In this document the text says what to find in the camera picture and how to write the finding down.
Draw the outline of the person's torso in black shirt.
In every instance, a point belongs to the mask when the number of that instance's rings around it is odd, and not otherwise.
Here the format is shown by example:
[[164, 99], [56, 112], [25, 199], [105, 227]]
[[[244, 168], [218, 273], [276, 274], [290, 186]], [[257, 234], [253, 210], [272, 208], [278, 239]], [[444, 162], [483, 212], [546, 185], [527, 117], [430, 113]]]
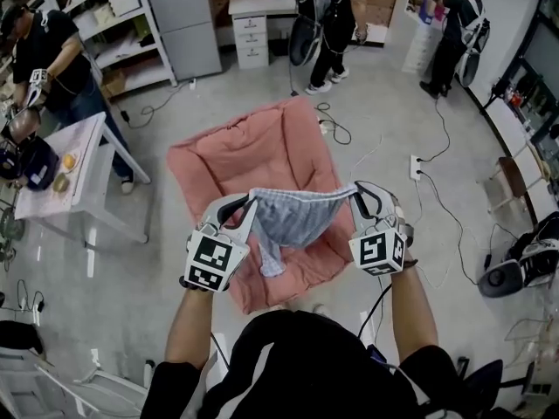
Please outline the person's torso in black shirt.
[[422, 347], [390, 370], [331, 319], [272, 311], [239, 335], [197, 418], [476, 419], [475, 409], [440, 347]]

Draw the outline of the grey fridge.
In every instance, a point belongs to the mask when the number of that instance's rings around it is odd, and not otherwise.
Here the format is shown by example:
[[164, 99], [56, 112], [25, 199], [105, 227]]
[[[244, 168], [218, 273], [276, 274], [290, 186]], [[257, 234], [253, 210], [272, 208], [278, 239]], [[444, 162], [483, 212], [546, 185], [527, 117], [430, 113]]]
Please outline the grey fridge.
[[210, 0], [149, 0], [178, 80], [221, 73]]

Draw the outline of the white desk with drawers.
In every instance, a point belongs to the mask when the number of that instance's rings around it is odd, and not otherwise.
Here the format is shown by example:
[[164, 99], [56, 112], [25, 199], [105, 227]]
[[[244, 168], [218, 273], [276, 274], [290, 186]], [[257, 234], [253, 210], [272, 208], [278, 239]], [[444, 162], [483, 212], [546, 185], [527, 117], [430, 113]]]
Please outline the white desk with drawers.
[[297, 16], [295, 0], [230, 0], [228, 14], [241, 70], [268, 66], [270, 41], [286, 53]]

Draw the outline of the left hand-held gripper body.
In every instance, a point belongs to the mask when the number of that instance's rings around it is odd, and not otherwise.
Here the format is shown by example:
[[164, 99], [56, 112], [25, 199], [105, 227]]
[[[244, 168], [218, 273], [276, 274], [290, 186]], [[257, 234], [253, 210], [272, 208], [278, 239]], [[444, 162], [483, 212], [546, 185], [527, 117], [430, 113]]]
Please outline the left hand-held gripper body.
[[212, 292], [225, 292], [248, 256], [250, 247], [221, 230], [200, 222], [187, 241], [184, 283]]

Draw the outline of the white shelf unit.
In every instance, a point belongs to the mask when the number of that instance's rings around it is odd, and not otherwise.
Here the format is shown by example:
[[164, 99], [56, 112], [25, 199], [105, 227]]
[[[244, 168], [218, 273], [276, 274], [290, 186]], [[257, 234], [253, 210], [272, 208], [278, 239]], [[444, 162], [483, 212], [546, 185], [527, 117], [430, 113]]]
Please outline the white shelf unit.
[[149, 0], [30, 0], [76, 24], [93, 76], [108, 99], [145, 86], [177, 85]]

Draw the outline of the wooden chair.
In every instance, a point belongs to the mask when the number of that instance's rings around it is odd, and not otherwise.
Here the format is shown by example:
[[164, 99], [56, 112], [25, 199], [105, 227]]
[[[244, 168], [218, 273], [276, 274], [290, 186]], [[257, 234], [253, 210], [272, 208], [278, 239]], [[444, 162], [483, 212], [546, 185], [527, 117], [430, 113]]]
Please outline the wooden chair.
[[540, 158], [535, 158], [536, 166], [539, 171], [538, 177], [534, 182], [526, 184], [522, 176], [519, 165], [513, 157], [500, 157], [496, 162], [496, 171], [488, 178], [488, 181], [494, 181], [499, 174], [503, 174], [505, 182], [509, 187], [510, 196], [503, 199], [496, 205], [491, 206], [487, 211], [494, 213], [505, 205], [510, 204], [514, 200], [525, 197], [528, 191], [535, 186], [539, 181], [549, 182], [550, 168], [549, 165], [542, 161]]

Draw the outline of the white counter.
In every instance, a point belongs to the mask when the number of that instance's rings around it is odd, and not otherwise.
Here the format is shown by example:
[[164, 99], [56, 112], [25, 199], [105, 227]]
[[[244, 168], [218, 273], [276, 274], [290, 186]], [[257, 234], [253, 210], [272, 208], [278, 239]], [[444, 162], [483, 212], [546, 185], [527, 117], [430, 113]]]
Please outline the white counter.
[[[535, 158], [536, 150], [531, 145], [528, 134], [520, 123], [518, 116], [501, 99], [494, 100], [488, 107], [479, 101], [475, 93], [467, 90], [466, 93], [480, 111], [480, 115], [487, 122], [499, 146], [499, 157], [513, 157], [519, 165], [526, 184], [535, 181], [539, 175]], [[509, 187], [505, 182], [503, 174], [490, 182], [488, 178], [496, 171], [496, 162], [493, 162], [481, 174], [481, 184], [489, 189], [488, 197], [490, 207], [510, 196]], [[543, 218], [554, 211], [559, 210], [555, 197], [549, 188], [549, 182], [539, 181], [533, 186], [525, 197], [512, 201], [518, 207], [524, 207], [533, 224], [540, 222]]]

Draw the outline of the white table with pink cloth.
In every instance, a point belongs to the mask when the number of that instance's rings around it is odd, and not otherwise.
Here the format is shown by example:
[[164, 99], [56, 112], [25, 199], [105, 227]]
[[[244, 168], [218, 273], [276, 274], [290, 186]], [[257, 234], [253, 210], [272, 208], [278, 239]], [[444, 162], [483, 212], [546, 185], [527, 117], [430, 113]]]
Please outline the white table with pink cloth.
[[134, 171], [135, 178], [145, 184], [151, 183], [148, 174], [106, 124], [106, 114], [97, 113], [49, 135], [45, 141], [59, 155], [72, 154], [77, 158], [73, 169], [66, 172], [70, 184], [58, 194], [53, 189], [31, 191], [23, 188], [18, 192], [14, 217], [34, 221], [71, 240], [74, 237], [47, 221], [55, 215], [87, 213], [108, 225], [125, 237], [141, 244], [148, 235], [122, 221], [105, 208], [110, 172], [114, 155], [119, 155]]

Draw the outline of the blue checkered shorts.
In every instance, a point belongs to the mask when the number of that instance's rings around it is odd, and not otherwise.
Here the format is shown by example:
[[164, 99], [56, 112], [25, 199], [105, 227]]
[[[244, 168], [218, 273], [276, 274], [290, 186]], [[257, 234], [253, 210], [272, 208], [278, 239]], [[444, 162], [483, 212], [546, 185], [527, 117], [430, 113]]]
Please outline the blue checkered shorts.
[[252, 232], [259, 241], [261, 266], [266, 278], [285, 271], [283, 247], [304, 249], [331, 225], [344, 202], [357, 192], [354, 183], [321, 193], [304, 190], [254, 188], [249, 199], [257, 203]]

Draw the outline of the white drawer cabinet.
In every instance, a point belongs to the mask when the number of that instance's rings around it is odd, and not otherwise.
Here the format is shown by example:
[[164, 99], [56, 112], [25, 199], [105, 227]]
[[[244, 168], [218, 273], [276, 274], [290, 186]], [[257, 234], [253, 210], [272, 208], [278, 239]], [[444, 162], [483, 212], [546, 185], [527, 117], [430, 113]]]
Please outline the white drawer cabinet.
[[425, 74], [431, 70], [431, 62], [442, 38], [442, 22], [434, 18], [431, 24], [426, 24], [416, 12], [406, 11], [405, 14], [413, 26], [402, 71]]

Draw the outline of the copper inner pot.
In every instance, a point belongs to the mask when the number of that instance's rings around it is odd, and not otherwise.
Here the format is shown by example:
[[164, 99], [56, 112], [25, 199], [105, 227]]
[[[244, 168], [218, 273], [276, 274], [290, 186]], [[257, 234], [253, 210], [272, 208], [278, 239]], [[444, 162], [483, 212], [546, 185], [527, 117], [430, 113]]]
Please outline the copper inner pot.
[[35, 134], [41, 124], [39, 110], [32, 106], [20, 110], [8, 123], [8, 131], [12, 141], [20, 144]]

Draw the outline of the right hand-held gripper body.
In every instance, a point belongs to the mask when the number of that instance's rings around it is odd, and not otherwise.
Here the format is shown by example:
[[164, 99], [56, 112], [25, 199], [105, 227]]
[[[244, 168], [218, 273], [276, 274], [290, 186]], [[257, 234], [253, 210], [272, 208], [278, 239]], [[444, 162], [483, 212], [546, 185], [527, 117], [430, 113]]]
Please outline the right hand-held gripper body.
[[372, 276], [404, 270], [405, 252], [414, 240], [414, 228], [402, 217], [389, 215], [362, 223], [349, 240], [354, 264]]

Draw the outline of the person's left forearm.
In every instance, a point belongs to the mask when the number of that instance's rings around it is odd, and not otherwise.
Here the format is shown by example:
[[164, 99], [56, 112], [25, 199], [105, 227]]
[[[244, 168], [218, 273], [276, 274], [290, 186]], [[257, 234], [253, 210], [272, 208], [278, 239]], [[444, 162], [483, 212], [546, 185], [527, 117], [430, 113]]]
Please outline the person's left forearm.
[[210, 357], [213, 292], [186, 289], [167, 338], [164, 360], [202, 369]]

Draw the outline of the person's right forearm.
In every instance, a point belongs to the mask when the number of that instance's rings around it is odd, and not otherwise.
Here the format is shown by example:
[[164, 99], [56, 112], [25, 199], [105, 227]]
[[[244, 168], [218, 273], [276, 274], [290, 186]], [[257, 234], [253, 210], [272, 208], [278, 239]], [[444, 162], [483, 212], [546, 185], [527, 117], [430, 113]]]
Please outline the person's right forearm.
[[[414, 259], [410, 253], [405, 259]], [[391, 274], [393, 333], [404, 361], [423, 347], [438, 345], [438, 331], [416, 266]]]

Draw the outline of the black waist device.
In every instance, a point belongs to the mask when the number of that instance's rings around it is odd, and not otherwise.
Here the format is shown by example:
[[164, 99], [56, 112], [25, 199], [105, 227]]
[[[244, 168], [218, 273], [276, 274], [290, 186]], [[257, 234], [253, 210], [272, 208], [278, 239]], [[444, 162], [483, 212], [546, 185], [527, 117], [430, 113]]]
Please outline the black waist device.
[[388, 363], [386, 358], [382, 355], [382, 353], [378, 350], [378, 348], [374, 344], [370, 344], [367, 346], [367, 353], [371, 360], [373, 360], [376, 364], [382, 367], [388, 367]]

